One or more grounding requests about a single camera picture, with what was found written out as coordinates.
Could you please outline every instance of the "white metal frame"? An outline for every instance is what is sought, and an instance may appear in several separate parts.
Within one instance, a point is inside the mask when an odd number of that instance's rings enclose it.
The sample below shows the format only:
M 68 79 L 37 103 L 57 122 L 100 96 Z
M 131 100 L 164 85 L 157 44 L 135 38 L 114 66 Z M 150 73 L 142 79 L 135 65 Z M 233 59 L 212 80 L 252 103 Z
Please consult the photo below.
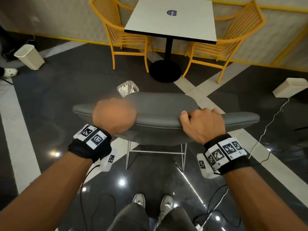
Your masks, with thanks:
M 179 154 L 182 156 L 182 172 L 185 169 L 185 160 L 186 160 L 186 150 L 187 150 L 187 143 L 185 143 L 185 149 L 183 152 L 183 145 L 181 144 L 181 152 L 168 152 L 168 151 L 141 151 L 141 150 L 131 150 L 131 141 L 128 141 L 127 144 L 127 153 L 126 153 L 126 169 L 128 168 L 128 159 L 129 159 L 129 152 L 147 152 L 147 153 L 167 153 L 167 154 Z

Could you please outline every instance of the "black wristband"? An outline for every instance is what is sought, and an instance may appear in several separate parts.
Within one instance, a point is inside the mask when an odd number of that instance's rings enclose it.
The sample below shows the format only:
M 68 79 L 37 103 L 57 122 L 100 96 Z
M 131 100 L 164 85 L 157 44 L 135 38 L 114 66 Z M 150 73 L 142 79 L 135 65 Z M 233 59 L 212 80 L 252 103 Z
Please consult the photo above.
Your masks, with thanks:
M 207 142 L 206 144 L 204 144 L 204 147 L 206 148 L 206 150 L 208 150 L 209 148 L 213 147 L 214 145 L 218 145 L 219 146 L 219 150 L 222 154 L 225 155 L 225 157 L 227 159 L 229 159 L 229 162 L 228 163 L 225 163 L 224 165 L 222 165 L 220 168 L 219 168 L 219 172 L 220 174 L 225 174 L 225 173 L 228 173 L 232 170 L 235 170 L 235 169 L 238 169 L 238 168 L 243 168 L 243 167 L 249 167 L 251 166 L 251 163 L 249 161 L 249 159 L 247 158 L 246 155 L 242 155 L 240 157 L 237 157 L 236 159 L 232 159 L 227 153 L 226 151 L 222 148 L 222 146 L 220 146 L 218 143 L 221 142 L 221 141 L 224 141 L 224 140 L 227 140 L 231 138 L 231 136 L 229 134 L 224 134 L 224 135 L 220 135 L 220 136 L 217 136 L 216 138 L 210 140 L 209 142 Z
M 93 126 L 97 128 L 94 132 L 92 132 L 87 138 L 82 141 L 79 139 L 73 139 L 72 143 L 68 145 L 68 151 L 74 153 L 75 155 L 85 158 L 85 159 L 92 159 L 93 163 L 96 162 L 98 159 L 102 159 L 110 154 L 111 152 L 111 135 L 103 130 L 102 128 L 99 128 L 97 126 Z M 98 132 L 101 131 L 104 135 L 106 135 L 106 138 L 99 143 L 95 143 L 97 146 L 95 149 L 92 149 L 88 144 L 87 141 L 92 141 L 93 139 L 97 138 Z

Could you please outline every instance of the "round black table base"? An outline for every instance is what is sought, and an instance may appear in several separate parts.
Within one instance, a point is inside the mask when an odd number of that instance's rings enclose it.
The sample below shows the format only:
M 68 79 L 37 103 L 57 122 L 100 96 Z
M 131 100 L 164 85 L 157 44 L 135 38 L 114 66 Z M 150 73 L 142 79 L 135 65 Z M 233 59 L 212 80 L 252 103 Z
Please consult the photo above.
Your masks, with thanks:
M 154 62 L 150 66 L 149 72 L 153 79 L 164 83 L 177 81 L 182 75 L 180 66 L 170 60 Z

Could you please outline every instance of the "forearm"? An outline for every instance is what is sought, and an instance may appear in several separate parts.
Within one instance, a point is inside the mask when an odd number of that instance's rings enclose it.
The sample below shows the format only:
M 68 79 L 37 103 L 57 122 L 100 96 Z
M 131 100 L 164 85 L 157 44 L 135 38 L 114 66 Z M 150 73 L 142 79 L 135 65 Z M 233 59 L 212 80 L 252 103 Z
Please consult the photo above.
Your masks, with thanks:
M 52 230 L 64 218 L 92 165 L 67 152 L 0 214 L 0 230 Z
M 224 174 L 247 230 L 308 230 L 252 167 Z

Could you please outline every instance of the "person's right arm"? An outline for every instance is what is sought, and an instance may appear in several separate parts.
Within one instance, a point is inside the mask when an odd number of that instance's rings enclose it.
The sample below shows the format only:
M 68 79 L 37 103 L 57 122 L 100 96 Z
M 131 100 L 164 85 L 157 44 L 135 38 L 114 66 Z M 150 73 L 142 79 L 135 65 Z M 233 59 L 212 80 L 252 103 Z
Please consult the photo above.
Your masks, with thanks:
M 217 109 L 183 111 L 180 120 L 185 133 L 203 145 L 225 134 L 225 123 Z M 223 176 L 248 231 L 308 230 L 252 167 L 229 171 Z

